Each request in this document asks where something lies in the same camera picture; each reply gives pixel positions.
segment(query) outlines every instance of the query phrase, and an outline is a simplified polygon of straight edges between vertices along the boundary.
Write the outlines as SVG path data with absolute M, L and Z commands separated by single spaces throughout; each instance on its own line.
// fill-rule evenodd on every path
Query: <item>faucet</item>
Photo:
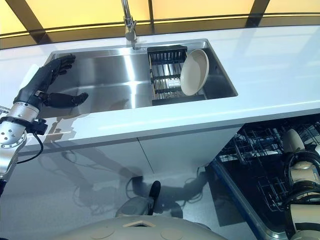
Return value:
M 121 2 L 124 12 L 123 20 L 125 24 L 125 38 L 127 40 L 127 44 L 130 42 L 132 48 L 135 48 L 135 43 L 137 41 L 137 35 L 135 30 L 137 21 L 134 21 L 133 17 L 130 14 L 128 0 L 121 0 Z

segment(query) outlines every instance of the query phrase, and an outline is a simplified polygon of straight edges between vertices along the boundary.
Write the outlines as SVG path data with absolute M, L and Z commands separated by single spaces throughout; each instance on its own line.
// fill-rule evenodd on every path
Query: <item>white countertop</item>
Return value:
M 320 26 L 140 36 L 139 42 L 193 39 L 209 40 L 238 96 L 96 112 L 58 122 L 48 118 L 48 130 L 41 139 L 67 147 L 320 113 Z M 32 64 L 42 66 L 53 51 L 125 44 L 122 37 L 1 50 L 0 105 L 12 106 Z M 26 151 L 38 147 L 33 145 L 36 141 L 30 137 Z

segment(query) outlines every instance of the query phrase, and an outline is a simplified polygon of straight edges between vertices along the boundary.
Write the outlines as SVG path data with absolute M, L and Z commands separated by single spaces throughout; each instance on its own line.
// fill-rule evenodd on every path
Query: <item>sink basin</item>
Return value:
M 86 92 L 89 97 L 82 105 L 72 109 L 44 107 L 39 117 L 76 116 L 152 106 L 153 88 L 147 48 L 170 45 L 186 46 L 188 53 L 194 49 L 206 52 L 210 67 L 206 84 L 201 90 L 204 99 L 238 95 L 206 39 L 139 44 L 135 49 L 113 46 L 61 50 L 52 52 L 47 62 L 68 54 L 75 55 L 76 60 L 66 75 L 56 79 L 48 92 L 69 95 Z

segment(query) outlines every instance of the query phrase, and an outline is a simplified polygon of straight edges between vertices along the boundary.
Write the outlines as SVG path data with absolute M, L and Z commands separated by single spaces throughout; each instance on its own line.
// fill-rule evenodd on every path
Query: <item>cabinet door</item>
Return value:
M 30 162 L 17 165 L 5 194 L 52 193 L 152 174 L 136 138 L 53 151 L 45 151 Z M 29 157 L 32 156 L 21 156 L 19 161 Z
M 155 173 L 196 171 L 209 164 L 241 127 L 140 137 L 139 141 Z

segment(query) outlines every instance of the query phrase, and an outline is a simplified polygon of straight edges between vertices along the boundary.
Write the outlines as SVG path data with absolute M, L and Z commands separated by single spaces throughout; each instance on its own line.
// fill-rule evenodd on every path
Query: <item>floor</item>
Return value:
M 9 240 L 49 239 L 112 218 L 129 198 L 146 196 L 155 180 L 161 182 L 155 215 L 183 217 L 204 224 L 228 240 L 256 239 L 219 179 L 205 168 L 197 173 L 121 178 L 54 193 L 3 195 L 0 237 Z

